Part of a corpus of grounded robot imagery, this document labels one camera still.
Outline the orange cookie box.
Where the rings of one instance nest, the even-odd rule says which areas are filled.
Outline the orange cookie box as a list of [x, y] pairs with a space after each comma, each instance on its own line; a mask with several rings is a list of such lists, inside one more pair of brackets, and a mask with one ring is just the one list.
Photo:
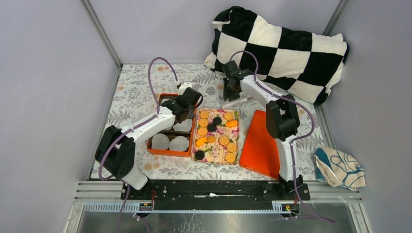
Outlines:
[[194, 128], [195, 117], [175, 123], [149, 138], [146, 148], [155, 155], [190, 157]]

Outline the floral cookie tray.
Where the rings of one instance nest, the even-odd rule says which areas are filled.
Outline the floral cookie tray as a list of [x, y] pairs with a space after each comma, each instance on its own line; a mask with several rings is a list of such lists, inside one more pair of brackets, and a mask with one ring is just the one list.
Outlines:
[[[207, 119], [209, 124], [212, 123], [212, 120], [214, 117], [220, 117], [222, 119], [222, 123], [217, 126], [217, 130], [213, 133], [208, 132], [206, 136], [208, 137], [209, 135], [214, 135], [216, 137], [216, 141], [214, 143], [205, 143], [201, 147], [197, 147], [195, 145], [195, 142], [197, 139], [201, 138], [202, 136], [199, 136], [197, 133], [197, 130], [200, 128], [199, 126], [199, 120], [201, 119], [200, 117], [200, 112], [201, 111], [209, 111], [210, 115], [209, 118]], [[238, 160], [238, 155], [239, 155], [239, 140], [240, 140], [240, 114], [236, 110], [226, 110], [226, 109], [218, 109], [218, 108], [202, 108], [200, 109], [200, 112], [197, 114], [196, 117], [196, 127], [194, 131], [194, 146], [192, 149], [192, 155], [191, 158], [195, 162], [200, 162], [200, 163], [209, 163], [209, 164], [218, 164], [218, 165], [236, 165], [237, 160]], [[238, 121], [238, 126], [233, 127], [233, 128], [228, 128], [225, 126], [226, 121], [224, 119], [224, 114], [226, 112], [233, 112], [234, 118], [233, 120]], [[237, 144], [237, 150], [234, 152], [236, 155], [236, 161], [232, 164], [229, 164], [224, 160], [224, 157], [227, 153], [230, 153], [227, 151], [226, 146], [222, 146], [219, 144], [219, 138], [221, 136], [227, 136], [230, 139], [230, 143], [236, 143]], [[201, 161], [195, 160], [194, 159], [194, 153], [197, 150], [202, 150], [205, 152], [205, 158]]]

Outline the orange box lid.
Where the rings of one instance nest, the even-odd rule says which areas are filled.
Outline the orange box lid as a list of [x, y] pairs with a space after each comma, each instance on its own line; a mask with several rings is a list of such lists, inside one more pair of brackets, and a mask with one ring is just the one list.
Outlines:
[[280, 161], [275, 140], [266, 129], [266, 112], [256, 110], [246, 135], [240, 167], [278, 179]]

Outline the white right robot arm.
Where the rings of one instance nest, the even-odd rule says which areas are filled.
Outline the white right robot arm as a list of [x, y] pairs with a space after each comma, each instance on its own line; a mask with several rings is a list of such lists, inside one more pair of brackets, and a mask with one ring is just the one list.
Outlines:
[[292, 153], [295, 146], [291, 143], [297, 135], [300, 120], [296, 101], [292, 95], [281, 95], [270, 89], [266, 84], [256, 79], [252, 71], [241, 70], [235, 61], [223, 65], [226, 77], [223, 79], [223, 99], [232, 101], [240, 98], [244, 92], [260, 103], [266, 109], [266, 130], [274, 138], [279, 154], [279, 195], [285, 200], [291, 200], [298, 193], [297, 186], [303, 182], [302, 176], [296, 171], [295, 158]]

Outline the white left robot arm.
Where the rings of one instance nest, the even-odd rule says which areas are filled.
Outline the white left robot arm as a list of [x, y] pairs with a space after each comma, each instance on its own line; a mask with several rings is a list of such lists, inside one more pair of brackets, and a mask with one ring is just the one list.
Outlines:
[[132, 187], [138, 199], [149, 197], [149, 178], [135, 165], [136, 145], [166, 128], [192, 119], [202, 100], [200, 92], [187, 87], [182, 94], [166, 101], [159, 100], [155, 112], [138, 122], [123, 128], [113, 125], [106, 128], [95, 153], [99, 169], [105, 168], [111, 176]]

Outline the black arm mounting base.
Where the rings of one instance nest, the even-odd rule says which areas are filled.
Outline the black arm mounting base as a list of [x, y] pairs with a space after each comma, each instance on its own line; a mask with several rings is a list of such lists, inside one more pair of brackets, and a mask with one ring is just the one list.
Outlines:
[[297, 181], [149, 180], [143, 188], [127, 191], [122, 200], [146, 200], [156, 211], [270, 210], [274, 201], [310, 200], [308, 185]]

